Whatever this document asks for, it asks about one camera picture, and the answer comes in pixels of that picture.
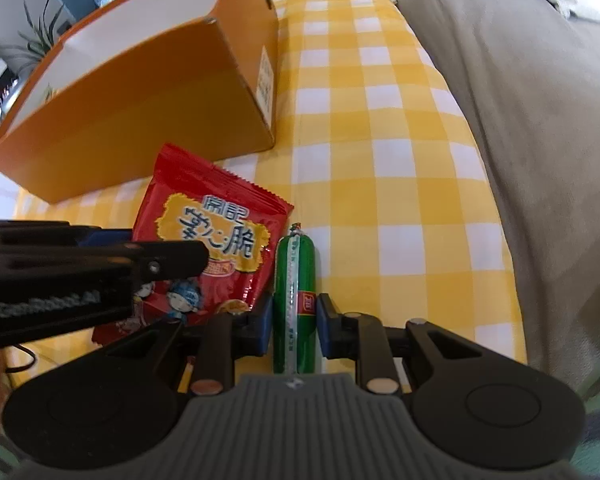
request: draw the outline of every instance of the green plastic wrapper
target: green plastic wrapper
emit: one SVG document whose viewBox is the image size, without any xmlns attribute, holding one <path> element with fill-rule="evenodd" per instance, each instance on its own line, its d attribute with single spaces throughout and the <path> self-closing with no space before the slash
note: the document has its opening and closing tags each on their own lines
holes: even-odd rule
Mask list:
<svg viewBox="0 0 600 480">
<path fill-rule="evenodd" d="M 273 300 L 274 373 L 314 373 L 315 248 L 300 224 L 278 243 Z"/>
</svg>

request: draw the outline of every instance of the red snack bag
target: red snack bag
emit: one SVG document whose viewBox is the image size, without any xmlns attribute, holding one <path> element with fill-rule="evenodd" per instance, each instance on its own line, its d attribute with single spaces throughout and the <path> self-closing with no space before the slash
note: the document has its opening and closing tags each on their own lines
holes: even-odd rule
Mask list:
<svg viewBox="0 0 600 480">
<path fill-rule="evenodd" d="M 136 217 L 133 240 L 202 240 L 210 259 L 198 278 L 144 287 L 139 324 L 164 315 L 202 324 L 221 304 L 229 312 L 252 308 L 271 276 L 276 245 L 292 209 L 273 193 L 165 144 Z M 96 327 L 93 340 L 110 342 L 136 324 Z"/>
</svg>

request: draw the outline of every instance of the box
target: box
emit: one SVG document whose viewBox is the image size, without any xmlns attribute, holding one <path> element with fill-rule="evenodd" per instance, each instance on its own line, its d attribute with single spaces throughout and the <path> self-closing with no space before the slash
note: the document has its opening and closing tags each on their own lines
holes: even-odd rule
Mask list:
<svg viewBox="0 0 600 480">
<path fill-rule="evenodd" d="M 271 0 L 115 0 L 36 67 L 0 171 L 55 203 L 151 175 L 165 142 L 209 160 L 271 148 L 277 44 Z"/>
</svg>

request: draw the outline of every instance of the gray gripper base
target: gray gripper base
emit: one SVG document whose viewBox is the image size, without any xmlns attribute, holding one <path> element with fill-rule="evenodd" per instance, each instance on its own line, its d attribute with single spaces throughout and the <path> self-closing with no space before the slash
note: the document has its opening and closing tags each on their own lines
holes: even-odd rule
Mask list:
<svg viewBox="0 0 600 480">
<path fill-rule="evenodd" d="M 418 432 L 399 399 L 364 392 L 347 374 L 300 378 L 299 386 L 289 377 L 245 376 L 227 394 L 199 397 L 188 404 L 167 438 L 129 462 L 83 471 L 25 462 L 13 479 L 578 478 L 567 462 L 526 472 L 461 463 Z"/>
</svg>

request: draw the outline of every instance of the tablecloth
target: tablecloth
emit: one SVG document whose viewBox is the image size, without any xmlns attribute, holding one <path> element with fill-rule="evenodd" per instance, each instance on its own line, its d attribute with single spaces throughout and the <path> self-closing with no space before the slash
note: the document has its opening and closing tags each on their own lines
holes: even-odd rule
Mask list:
<svg viewBox="0 0 600 480">
<path fill-rule="evenodd" d="M 474 138 L 392 0 L 273 1 L 276 145 L 219 164 L 295 205 L 318 290 L 340 310 L 390 326 L 423 317 L 523 361 L 509 249 Z M 23 191 L 17 217 L 127 228 L 147 183 L 53 206 Z M 93 349 L 90 334 L 31 345 L 31 374 Z"/>
</svg>

